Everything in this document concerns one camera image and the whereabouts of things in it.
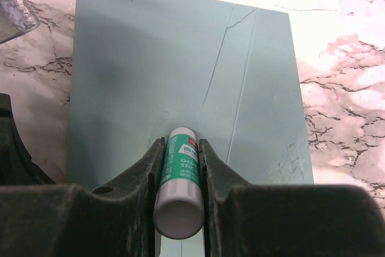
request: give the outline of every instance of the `marble surface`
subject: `marble surface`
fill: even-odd
[[[41,25],[0,45],[33,161],[66,180],[75,0],[29,0]],[[289,13],[315,182],[367,189],[385,213],[385,0],[222,0]]]

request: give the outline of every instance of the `green label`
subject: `green label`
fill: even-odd
[[[161,183],[186,179],[200,186],[198,145],[189,135],[179,134],[168,140]]]

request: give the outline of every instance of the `black clamp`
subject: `black clamp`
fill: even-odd
[[[152,212],[164,154],[159,138],[92,192],[52,185],[21,142],[9,96],[0,94],[0,256],[159,256]],[[207,140],[199,158],[206,257],[385,256],[381,212],[361,188],[252,185]]]

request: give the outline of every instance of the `crack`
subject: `crack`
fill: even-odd
[[[363,145],[365,147],[378,147],[378,145],[376,144],[368,144],[365,140],[363,140],[362,138],[358,138],[358,137],[354,137],[355,139],[353,140],[353,143],[354,144],[358,144],[358,143],[363,143]]]
[[[39,21],[46,25],[49,32],[52,32],[52,29],[57,28],[60,29],[60,21],[68,20],[70,22],[75,21],[75,17],[72,14],[69,13],[63,13],[62,11],[56,10],[55,8],[52,8],[49,5],[46,4],[38,4],[32,1],[28,1],[29,6],[31,7],[32,11],[36,14],[38,17]],[[53,13],[54,15],[52,17],[45,17],[43,16],[44,13]],[[65,29],[68,31],[73,32],[73,28],[70,27],[70,25],[65,24]]]
[[[306,79],[304,81],[301,81],[301,84],[311,84],[311,83],[314,83],[314,84],[318,84],[320,87],[326,89],[326,90],[334,90],[334,92],[337,92],[336,89],[334,87],[327,87],[326,84],[323,84],[319,81],[311,81],[310,79]]]
[[[247,16],[251,15],[251,14],[252,14],[254,11],[256,11],[257,9],[258,9],[258,8],[254,8],[253,11],[247,13],[244,17],[241,18],[241,20],[235,22],[235,23],[234,23],[233,25],[231,25],[231,26],[226,26],[226,28],[231,28],[231,27],[237,25],[238,23],[242,22]]]
[[[367,136],[372,138],[385,138],[385,135],[367,135]]]
[[[274,4],[274,6],[280,7],[280,8],[284,8],[284,9],[287,9],[287,10],[292,10],[292,11],[331,11],[331,12],[336,12],[336,10],[331,10],[331,9],[318,9],[318,8],[314,8],[314,9],[292,9],[292,8],[286,8],[286,7],[277,5],[277,4]]]
[[[368,69],[370,67],[376,67],[378,65],[374,65],[374,66],[363,66],[362,64],[358,64],[357,66],[348,66],[347,68],[349,69],[361,69],[361,70],[365,70],[365,69]]]
[[[338,143],[335,143],[335,142],[333,142],[333,141],[328,141],[329,143],[332,143],[332,144],[335,144],[336,146],[338,146],[338,145],[344,145],[345,143],[344,142],[342,142],[342,141],[339,141]]]
[[[328,117],[325,114],[321,113],[320,111],[317,111],[318,114],[326,117],[327,119],[333,119],[333,120],[341,120],[339,117]]]
[[[364,46],[370,46],[372,49],[374,49],[375,51],[378,51],[378,52],[384,52],[385,53],[385,50],[384,49],[380,49],[380,48],[378,48],[378,47],[376,47],[375,45],[372,45],[372,44],[370,44],[370,43],[366,43],[366,42],[363,42],[363,41],[361,41],[361,40],[359,40],[359,43],[361,44],[361,45],[364,45]]]
[[[345,91],[347,91],[348,93],[356,93],[356,92],[361,91],[361,90],[366,90],[366,89],[368,89],[368,88],[370,87],[370,86],[368,86],[368,87],[358,88],[357,90],[352,90],[352,89],[350,89],[350,88],[345,87],[343,84],[337,84],[337,83],[335,83],[335,82],[328,82],[327,84],[335,84],[335,85],[338,85],[342,90],[345,90]]]
[[[354,158],[354,160],[352,161],[352,164],[346,164],[346,166],[348,167],[351,167],[351,168],[355,168],[356,165],[357,165],[357,161],[359,160],[360,158],[360,155],[363,153],[363,152],[366,152],[367,150],[369,149],[364,149],[364,150],[355,150],[357,152],[357,156]]]
[[[228,18],[228,20],[227,20],[227,24],[229,24],[231,15],[232,15],[232,13],[233,13],[233,10],[234,10],[234,6],[232,7],[232,9],[231,9],[231,11],[230,11],[229,18]],[[212,78],[214,77],[215,69],[217,68],[219,56],[220,56],[220,54],[221,54],[221,50],[222,50],[222,47],[223,47],[223,41],[224,41],[224,38],[226,37],[227,27],[228,27],[228,26],[226,25],[226,29],[224,30],[224,34],[223,34],[221,46],[220,46],[220,48],[219,48],[219,52],[218,52],[218,55],[217,55],[217,59],[215,60],[214,69],[212,70],[211,79],[210,79],[209,86],[208,86],[207,91],[206,91],[205,99],[203,100],[203,103],[202,103],[202,107],[201,107],[199,116],[200,116],[200,114],[202,113],[202,109],[203,109],[203,107],[204,107],[204,105],[205,105],[205,103],[206,103],[207,95],[209,94],[209,89],[210,89],[210,86],[211,86]]]
[[[327,143],[327,141],[320,141],[318,140],[318,136],[316,138],[317,142],[314,144],[314,147],[317,149],[317,150],[321,150],[322,148],[318,147],[319,144],[322,144],[322,143]]]
[[[308,114],[305,115],[306,123],[311,124],[310,127],[312,127],[313,129],[316,129],[315,123],[311,120],[312,118],[313,118],[313,116],[311,116],[311,115],[308,115]]]
[[[56,57],[55,60],[49,61],[44,66],[18,66],[11,63],[3,63],[5,67],[11,67],[19,72],[35,72],[37,69],[44,70],[46,72],[66,73],[72,75],[69,68],[72,67],[72,57]]]
[[[331,129],[333,129],[333,127],[325,128],[325,130],[323,130],[323,131],[322,130],[310,130],[310,131],[315,133],[315,134],[319,134],[319,136],[322,137],[324,134],[326,134]]]
[[[248,60],[250,58],[251,44],[253,42],[254,31],[255,31],[255,24],[257,23],[258,15],[259,15],[259,10],[257,10],[257,14],[255,15],[255,21],[254,21],[254,24],[253,24],[253,29],[251,31],[251,38],[250,38],[250,44],[248,46],[248,53],[247,53],[245,71],[244,71],[243,80],[242,80],[241,92],[239,93],[238,106],[236,108],[236,114],[235,114],[235,119],[234,119],[234,124],[233,124],[233,131],[232,131],[231,139],[230,139],[230,146],[229,146],[229,150],[227,151],[226,164],[229,164],[229,156],[230,156],[231,146],[232,146],[233,139],[234,139],[235,123],[236,123],[236,120],[238,118],[239,105],[241,104],[242,92],[243,92],[243,88],[244,88],[244,84],[245,84],[245,79],[246,79],[246,71],[247,71],[247,66],[248,66]]]
[[[369,192],[372,193],[372,194],[375,193],[374,192],[375,190],[383,190],[383,189],[385,189],[385,184],[384,183],[369,182],[369,181],[367,181],[365,179],[359,179],[359,178],[357,178],[355,176],[353,176],[353,178],[356,179],[356,180],[360,180],[360,181],[368,184],[370,187],[372,187],[372,190],[369,190]],[[374,197],[376,197],[378,199],[385,199],[385,197],[379,197],[379,196],[374,196]]]
[[[362,118],[366,118],[366,117],[364,117],[364,116],[361,116],[360,114],[357,114],[357,113],[355,113],[354,111],[352,111],[352,110],[350,110],[350,109],[348,109],[348,108],[343,108],[345,111],[347,111],[348,112],[348,114],[350,115],[350,116],[353,116],[353,117],[362,117]]]

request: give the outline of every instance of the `hole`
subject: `hole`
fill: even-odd
[[[114,189],[111,187],[99,187],[92,191],[92,193],[100,195],[100,194],[106,194],[109,192],[112,192]]]

